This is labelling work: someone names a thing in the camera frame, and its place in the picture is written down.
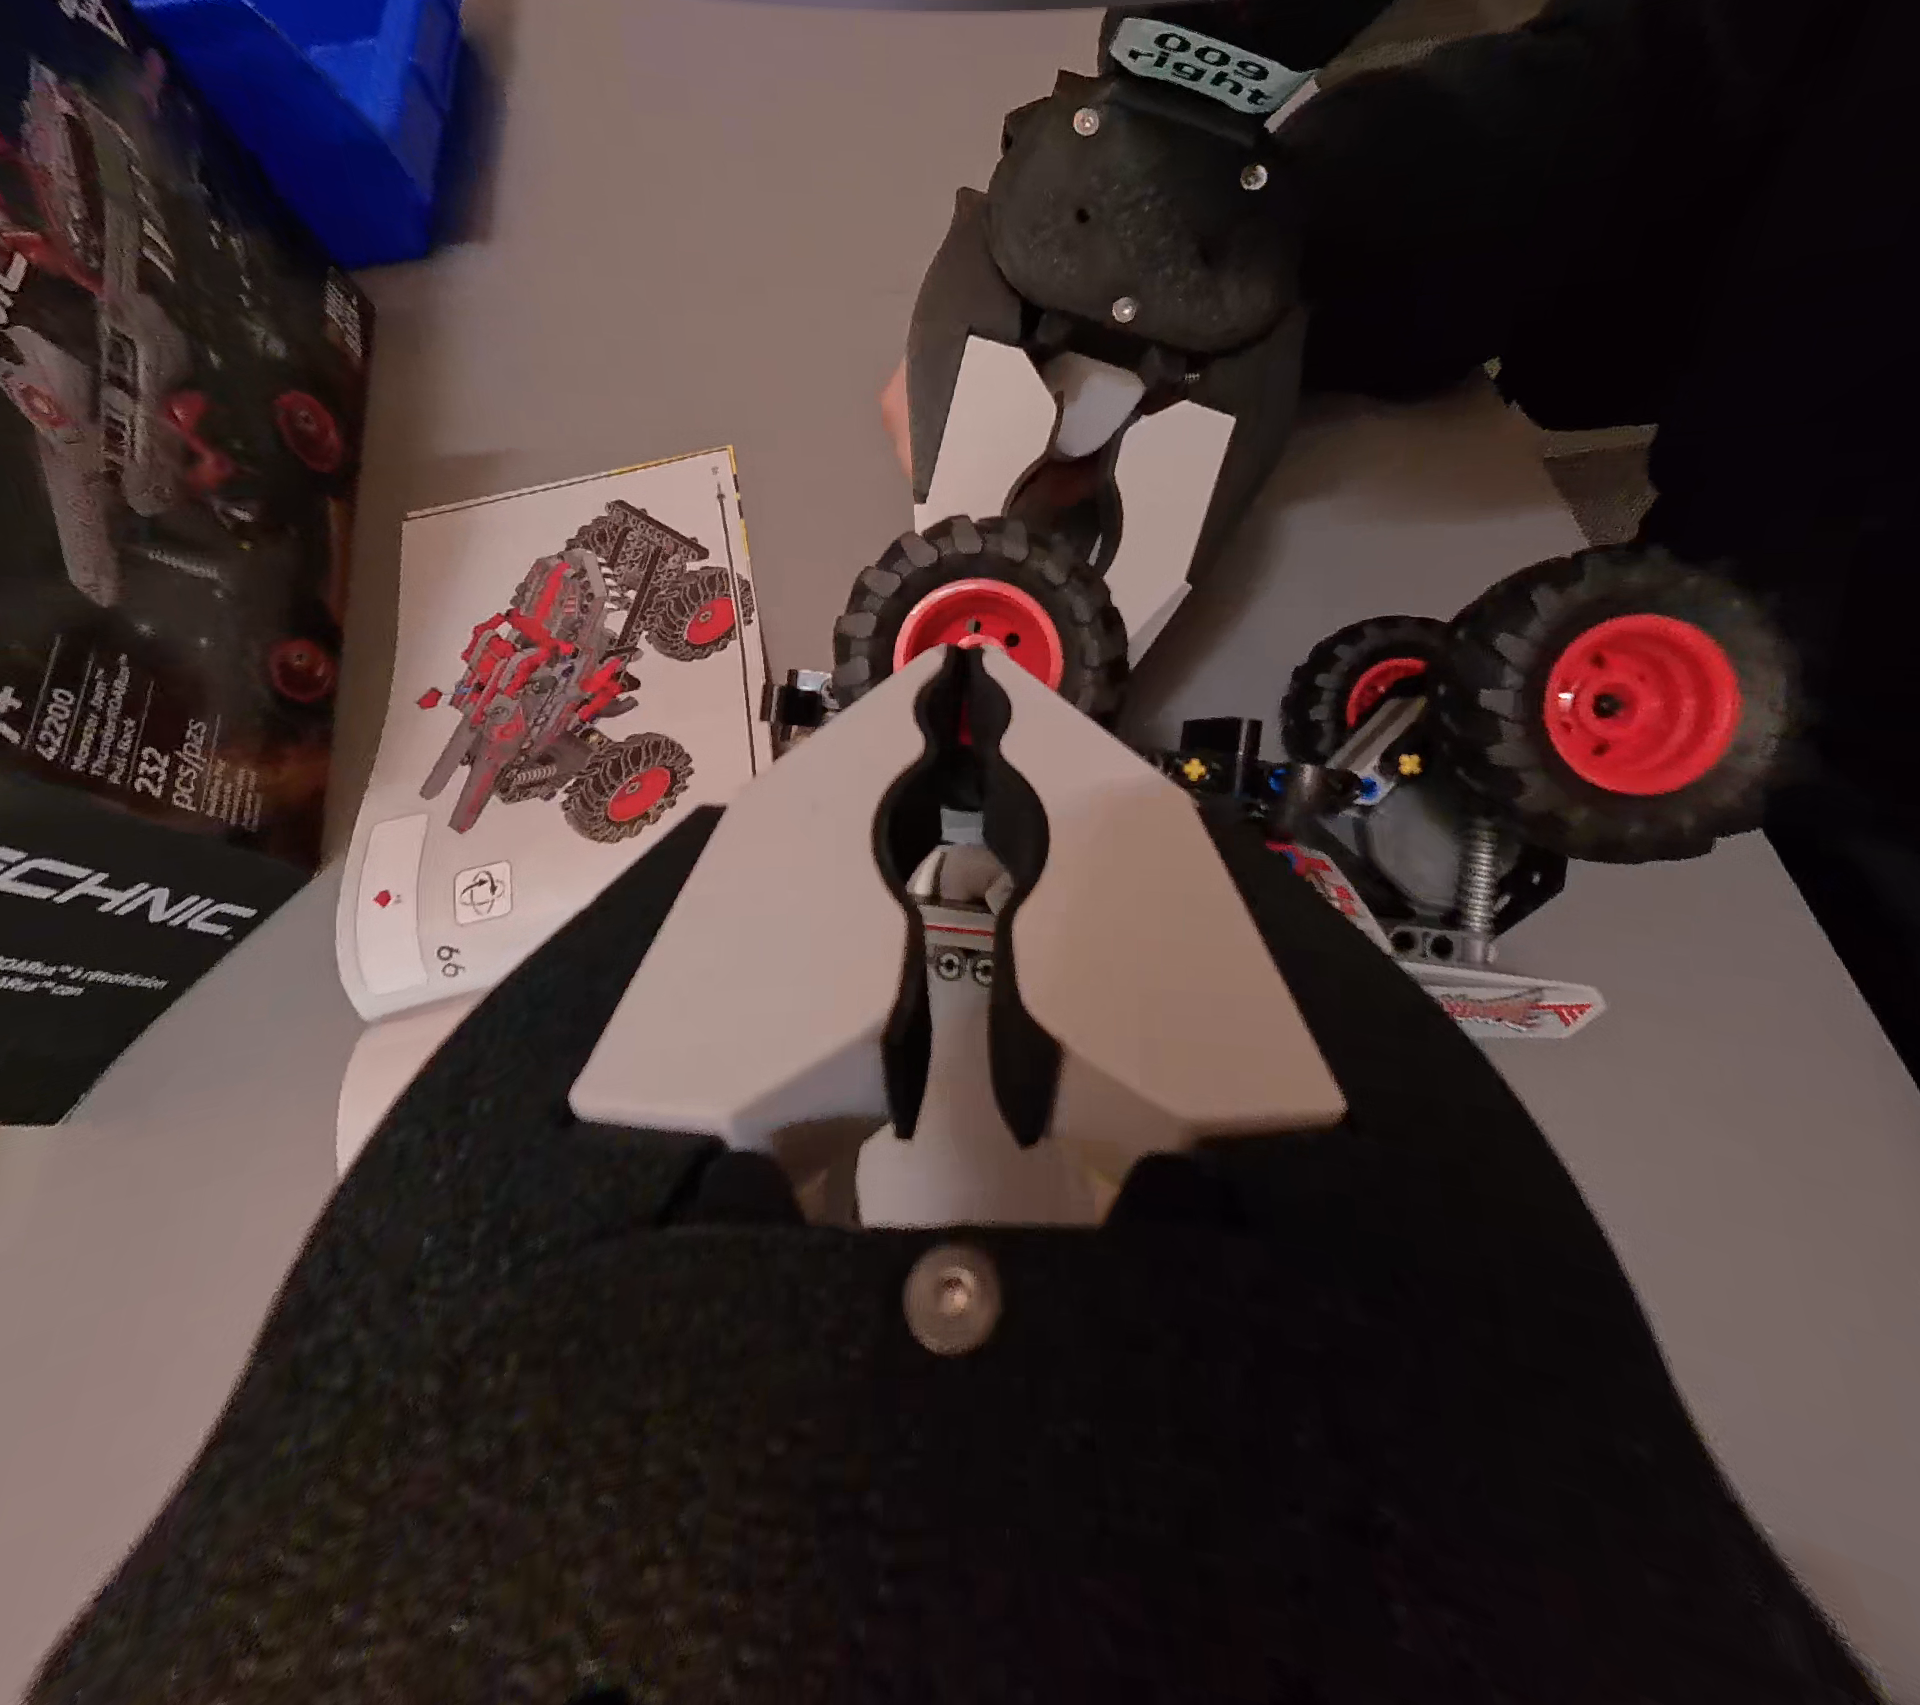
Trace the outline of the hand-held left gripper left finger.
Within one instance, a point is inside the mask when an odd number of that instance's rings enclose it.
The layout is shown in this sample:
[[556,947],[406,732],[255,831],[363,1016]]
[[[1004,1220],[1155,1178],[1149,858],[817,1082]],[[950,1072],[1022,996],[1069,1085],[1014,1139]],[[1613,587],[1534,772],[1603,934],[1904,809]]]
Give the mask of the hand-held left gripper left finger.
[[876,814],[928,752],[928,651],[743,782],[570,1089],[581,1121],[765,1148],[827,1119],[920,1122],[928,1020],[920,910]]

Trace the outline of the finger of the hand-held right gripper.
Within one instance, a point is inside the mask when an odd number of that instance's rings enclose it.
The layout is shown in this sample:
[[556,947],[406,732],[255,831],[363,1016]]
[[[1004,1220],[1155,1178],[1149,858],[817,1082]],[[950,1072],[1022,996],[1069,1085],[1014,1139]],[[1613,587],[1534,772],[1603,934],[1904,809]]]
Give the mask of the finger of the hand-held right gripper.
[[1128,668],[1138,668],[1192,591],[1233,434],[1228,412],[1172,404],[1117,437],[1112,479],[1118,517],[1103,580],[1125,626]]
[[1056,427],[1058,400],[1022,347],[967,338],[926,481],[926,523],[1004,515]]

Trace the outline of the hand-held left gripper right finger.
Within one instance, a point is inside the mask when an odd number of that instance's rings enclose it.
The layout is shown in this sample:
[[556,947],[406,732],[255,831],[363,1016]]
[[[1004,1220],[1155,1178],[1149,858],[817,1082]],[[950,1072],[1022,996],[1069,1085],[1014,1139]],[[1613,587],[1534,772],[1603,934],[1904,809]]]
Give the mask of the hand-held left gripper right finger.
[[1011,878],[985,1060],[1012,1144],[1064,1141],[1127,1173],[1342,1122],[1197,804],[1004,653],[967,653],[967,727],[982,840]]

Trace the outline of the white instruction booklet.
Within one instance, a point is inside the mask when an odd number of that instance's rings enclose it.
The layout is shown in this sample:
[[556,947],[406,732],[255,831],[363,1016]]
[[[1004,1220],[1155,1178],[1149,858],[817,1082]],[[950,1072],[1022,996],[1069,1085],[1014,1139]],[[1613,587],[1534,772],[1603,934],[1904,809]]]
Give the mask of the white instruction booklet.
[[337,899],[344,1171],[487,991],[773,756],[735,458],[412,513]]

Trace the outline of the black red toy monster truck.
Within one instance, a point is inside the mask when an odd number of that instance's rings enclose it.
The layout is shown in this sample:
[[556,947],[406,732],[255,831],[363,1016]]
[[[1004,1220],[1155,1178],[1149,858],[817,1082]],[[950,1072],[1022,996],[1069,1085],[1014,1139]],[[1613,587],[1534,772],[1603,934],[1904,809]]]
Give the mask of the black red toy monster truck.
[[1702,856],[1754,830],[1796,718],[1788,643],[1706,567],[1642,543],[1524,567],[1451,617],[1324,636],[1256,718],[1145,761],[1229,803],[1468,1037],[1557,1040],[1596,986],[1495,966],[1571,860]]

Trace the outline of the grey desk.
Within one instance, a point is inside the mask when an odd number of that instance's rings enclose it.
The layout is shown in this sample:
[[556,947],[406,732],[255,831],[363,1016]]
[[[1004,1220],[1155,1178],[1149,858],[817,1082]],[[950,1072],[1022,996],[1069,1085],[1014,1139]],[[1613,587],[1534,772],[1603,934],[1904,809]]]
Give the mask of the grey desk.
[[[952,193],[1091,13],[467,0],[477,182],[364,284],[371,422],[348,591],[348,831],[418,506],[731,444],[775,670],[827,660],[903,523],[876,427]],[[14,1701],[154,1516],[334,1190],[361,1020],[337,870],[48,1131],[3,1133],[1,1669]],[[1488,1055],[1571,1168],[1721,1467],[1916,1700],[1916,1087],[1764,840],[1574,865],[1500,949],[1598,988]]]

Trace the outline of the person's black clothing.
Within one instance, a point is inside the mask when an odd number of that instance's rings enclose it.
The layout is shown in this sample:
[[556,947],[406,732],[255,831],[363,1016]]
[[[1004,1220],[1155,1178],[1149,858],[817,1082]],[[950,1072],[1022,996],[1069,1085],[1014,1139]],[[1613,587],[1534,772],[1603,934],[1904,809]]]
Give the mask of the person's black clothing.
[[1593,246],[1520,289],[1505,397],[1547,431],[1648,426],[1637,540],[1737,586],[1788,651],[1761,831],[1914,1075],[1916,271]]

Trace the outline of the black toy set box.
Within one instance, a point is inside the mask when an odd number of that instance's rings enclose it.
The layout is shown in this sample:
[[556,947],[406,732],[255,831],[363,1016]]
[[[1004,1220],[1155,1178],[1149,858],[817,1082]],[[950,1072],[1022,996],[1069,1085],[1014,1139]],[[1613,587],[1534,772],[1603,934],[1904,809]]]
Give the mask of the black toy set box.
[[321,865],[371,308],[130,0],[1,0],[1,1119]]

